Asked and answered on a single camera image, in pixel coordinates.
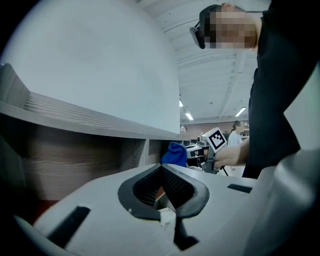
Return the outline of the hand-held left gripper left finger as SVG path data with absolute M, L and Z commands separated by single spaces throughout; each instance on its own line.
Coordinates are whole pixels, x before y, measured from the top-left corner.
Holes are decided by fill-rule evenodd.
M 149 169 L 137 167 L 87 182 L 47 211 L 34 228 L 47 237 L 77 206 L 89 214 L 66 245 L 78 256 L 172 256 L 180 252 L 159 221 L 132 216 L 119 202 L 123 181 Z

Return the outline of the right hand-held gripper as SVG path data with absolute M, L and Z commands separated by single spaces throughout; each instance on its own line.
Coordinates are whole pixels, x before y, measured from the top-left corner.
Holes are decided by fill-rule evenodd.
M 195 158 L 187 158 L 187 165 L 201 167 L 206 173 L 218 173 L 219 170 L 226 173 L 224 166 L 214 167 L 216 153 L 226 145 L 226 138 L 218 127 L 209 130 L 200 136 L 199 143 L 186 146 L 188 152 L 197 152 Z

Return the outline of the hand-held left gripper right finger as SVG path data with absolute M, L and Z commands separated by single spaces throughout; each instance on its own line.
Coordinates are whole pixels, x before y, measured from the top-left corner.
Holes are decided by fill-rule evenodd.
M 256 179 L 209 174 L 173 164 L 171 168 L 203 183 L 209 198 L 200 213 L 182 221 L 186 233 L 198 243 L 186 250 L 179 250 L 175 244 L 165 245 L 161 256 L 243 256 L 250 228 L 239 214 L 249 194 L 228 186 L 254 188 Z

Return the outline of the blue cloth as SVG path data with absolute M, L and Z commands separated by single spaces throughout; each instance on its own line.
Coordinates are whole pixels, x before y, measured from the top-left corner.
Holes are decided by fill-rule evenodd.
M 171 142 L 167 152 L 162 156 L 162 164 L 174 164 L 181 167 L 187 166 L 187 149 L 183 144 Z

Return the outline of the grey wooden shelf unit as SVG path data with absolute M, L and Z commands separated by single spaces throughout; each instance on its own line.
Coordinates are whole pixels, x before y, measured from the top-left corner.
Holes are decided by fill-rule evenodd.
M 158 163 L 176 133 L 30 91 L 0 65 L 0 180 L 58 201 L 85 183 Z

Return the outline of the person's right forearm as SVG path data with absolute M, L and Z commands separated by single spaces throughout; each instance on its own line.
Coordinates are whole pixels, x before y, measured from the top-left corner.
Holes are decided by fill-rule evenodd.
M 214 158 L 214 167 L 244 166 L 249 158 L 250 138 L 248 137 L 238 145 L 226 146 L 220 149 Z

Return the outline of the person's black shirt torso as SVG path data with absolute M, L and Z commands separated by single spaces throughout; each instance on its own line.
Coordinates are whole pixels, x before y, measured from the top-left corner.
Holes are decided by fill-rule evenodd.
M 320 61 L 320 0 L 272 0 L 261 23 L 243 172 L 253 179 L 300 149 L 284 112 Z

